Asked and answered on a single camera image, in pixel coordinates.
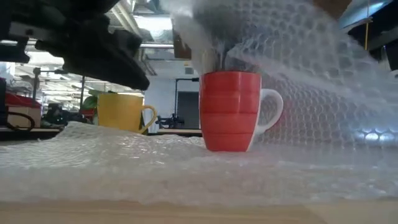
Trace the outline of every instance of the white mug handle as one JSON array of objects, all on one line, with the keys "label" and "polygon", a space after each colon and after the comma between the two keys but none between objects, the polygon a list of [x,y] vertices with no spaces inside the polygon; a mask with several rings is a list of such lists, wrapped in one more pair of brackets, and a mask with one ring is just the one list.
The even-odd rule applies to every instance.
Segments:
[{"label": "white mug handle", "polygon": [[268,122],[268,124],[264,124],[264,125],[260,125],[257,124],[256,125],[256,130],[255,133],[256,134],[262,134],[265,131],[267,131],[268,129],[270,129],[271,127],[273,127],[273,125],[276,124],[276,122],[278,122],[280,116],[282,116],[282,112],[284,110],[284,100],[282,98],[282,96],[275,90],[270,90],[270,89],[262,89],[260,92],[260,98],[261,101],[267,97],[267,96],[272,96],[275,98],[276,103],[277,103],[277,111],[275,116]]}]

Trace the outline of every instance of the bubble wrap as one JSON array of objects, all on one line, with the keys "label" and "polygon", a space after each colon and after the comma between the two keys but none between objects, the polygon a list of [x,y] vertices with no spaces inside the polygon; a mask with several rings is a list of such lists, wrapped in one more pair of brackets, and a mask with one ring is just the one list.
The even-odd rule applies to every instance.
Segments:
[{"label": "bubble wrap", "polygon": [[71,122],[56,138],[0,147],[0,201],[129,200],[265,206],[397,196],[397,151],[213,153],[202,138]]},{"label": "bubble wrap", "polygon": [[[174,26],[202,74],[262,74],[285,101],[281,120],[257,139],[320,154],[384,157],[398,149],[398,84],[309,0],[167,0]],[[262,102],[260,123],[275,113]]]}]

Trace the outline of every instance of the mug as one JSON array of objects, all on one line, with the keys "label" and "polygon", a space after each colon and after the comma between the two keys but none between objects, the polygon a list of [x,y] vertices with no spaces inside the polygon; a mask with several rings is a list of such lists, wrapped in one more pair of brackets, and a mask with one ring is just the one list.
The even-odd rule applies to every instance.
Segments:
[{"label": "mug", "polygon": [[[151,109],[153,118],[140,129],[142,110],[144,109]],[[142,97],[120,94],[99,95],[97,112],[98,125],[139,134],[146,131],[157,117],[157,112],[153,106],[143,105]]]},{"label": "mug", "polygon": [[[277,112],[265,125],[258,124],[261,101],[271,96]],[[200,80],[200,122],[210,151],[246,152],[255,135],[278,122],[284,101],[281,95],[261,88],[261,75],[249,72],[213,72]]]}]

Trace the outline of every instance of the black door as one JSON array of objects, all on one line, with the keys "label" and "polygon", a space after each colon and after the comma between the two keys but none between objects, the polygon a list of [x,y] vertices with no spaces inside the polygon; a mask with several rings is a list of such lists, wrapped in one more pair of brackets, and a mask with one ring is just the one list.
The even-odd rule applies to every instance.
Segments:
[{"label": "black door", "polygon": [[180,91],[177,98],[177,114],[184,119],[184,129],[199,129],[199,93]]}]

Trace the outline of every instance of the red mug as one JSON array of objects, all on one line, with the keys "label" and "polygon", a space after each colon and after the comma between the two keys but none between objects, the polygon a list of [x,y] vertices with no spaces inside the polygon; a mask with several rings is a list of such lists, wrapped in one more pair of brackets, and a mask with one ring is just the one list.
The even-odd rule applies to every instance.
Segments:
[{"label": "red mug", "polygon": [[[268,124],[259,125],[260,104],[274,97],[277,112]],[[275,90],[261,88],[261,75],[249,72],[213,72],[200,80],[200,124],[208,150],[246,152],[255,135],[278,122],[284,107]]]}]

